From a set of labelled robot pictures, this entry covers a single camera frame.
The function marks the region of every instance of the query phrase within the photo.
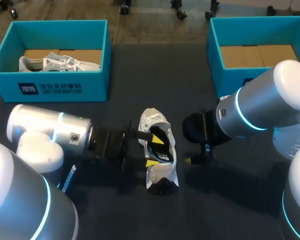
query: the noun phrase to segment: concrete floor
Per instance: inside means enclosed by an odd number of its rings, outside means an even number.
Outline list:
[[[205,10],[210,8],[207,0],[183,0],[188,15],[184,21],[177,19],[170,0],[132,0],[130,14],[126,16],[120,14],[117,1],[14,0],[14,8],[18,11],[18,21],[107,19],[114,44],[204,43],[207,39],[209,23]],[[248,0],[258,2],[259,7],[249,6],[247,0],[237,0],[245,5],[220,1],[219,17],[242,17],[264,16],[268,0]],[[11,21],[10,13],[0,8],[0,43]]]

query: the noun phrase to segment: white sneaker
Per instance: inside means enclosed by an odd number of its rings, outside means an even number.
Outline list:
[[[19,72],[74,72],[74,71],[100,71],[100,65],[79,61],[70,56],[60,56],[50,52],[41,59],[29,59],[22,56],[19,59]]]
[[[154,193],[169,193],[178,189],[177,153],[175,139],[171,125],[165,116],[155,108],[147,108],[141,115],[139,131],[151,132],[164,144],[157,144],[140,140],[144,146],[146,159],[153,159],[156,164],[146,170],[146,188]]]

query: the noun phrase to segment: dark table surface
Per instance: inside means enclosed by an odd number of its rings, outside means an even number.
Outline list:
[[[78,240],[282,239],[278,215],[290,163],[275,151],[271,131],[216,147],[210,165],[185,163],[199,146],[183,137],[183,119],[217,106],[204,45],[114,45],[110,82],[107,102],[31,105],[118,128],[129,120],[138,126],[145,108],[157,108],[172,125],[180,186],[169,196],[147,192],[137,141],[124,172],[85,164],[67,192],[79,214]],[[6,124],[15,105],[0,96],[0,143],[13,151]],[[67,157],[64,174],[82,159]]]

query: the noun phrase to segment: blue box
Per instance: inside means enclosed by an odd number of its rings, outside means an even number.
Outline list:
[[[220,47],[258,45],[292,45],[300,62],[300,16],[211,19],[207,56],[218,98],[233,94],[245,79],[254,79],[270,68],[225,68]]]
[[[17,72],[27,49],[102,50],[100,71]],[[0,94],[14,103],[104,102],[110,65],[106,20],[14,21],[0,46]]]

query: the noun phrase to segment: white shoelace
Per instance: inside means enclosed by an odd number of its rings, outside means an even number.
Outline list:
[[[147,117],[141,117],[141,125],[145,126],[146,128],[148,128],[153,121],[162,121],[162,115],[160,113],[151,115],[151,116],[147,116]]]
[[[74,59],[71,56],[63,55],[63,58],[60,59],[60,62],[64,63],[64,66],[61,66],[60,68],[65,71],[68,69],[73,69],[74,71],[77,71],[77,68],[80,69],[81,71],[85,71],[86,69],[81,66],[81,63],[79,60]]]

